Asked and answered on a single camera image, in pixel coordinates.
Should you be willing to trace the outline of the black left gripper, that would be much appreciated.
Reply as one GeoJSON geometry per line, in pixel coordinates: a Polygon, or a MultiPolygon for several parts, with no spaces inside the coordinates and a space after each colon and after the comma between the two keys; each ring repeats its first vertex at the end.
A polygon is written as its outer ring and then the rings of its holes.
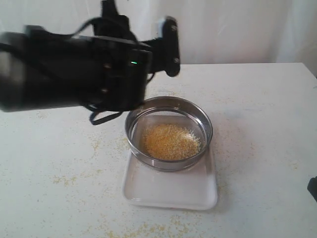
{"type": "Polygon", "coordinates": [[[130,29],[129,18],[118,13],[113,0],[101,2],[101,16],[94,23],[94,36],[105,70],[97,108],[130,111],[139,107],[151,72],[151,48],[137,40],[130,29]]]}

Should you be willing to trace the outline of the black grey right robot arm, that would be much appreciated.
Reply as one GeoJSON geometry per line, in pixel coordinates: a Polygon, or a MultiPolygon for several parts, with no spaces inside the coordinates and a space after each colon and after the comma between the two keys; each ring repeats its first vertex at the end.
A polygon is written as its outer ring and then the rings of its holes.
{"type": "Polygon", "coordinates": [[[317,201],[317,177],[311,178],[307,190],[312,195],[315,201],[317,201]]]}

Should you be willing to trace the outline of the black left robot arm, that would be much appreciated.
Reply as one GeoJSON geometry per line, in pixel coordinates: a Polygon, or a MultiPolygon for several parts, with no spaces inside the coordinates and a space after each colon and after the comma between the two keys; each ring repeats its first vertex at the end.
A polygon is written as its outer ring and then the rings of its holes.
{"type": "Polygon", "coordinates": [[[71,34],[37,25],[0,35],[0,108],[5,112],[82,106],[93,112],[139,107],[152,49],[137,40],[115,2],[71,34]]]}

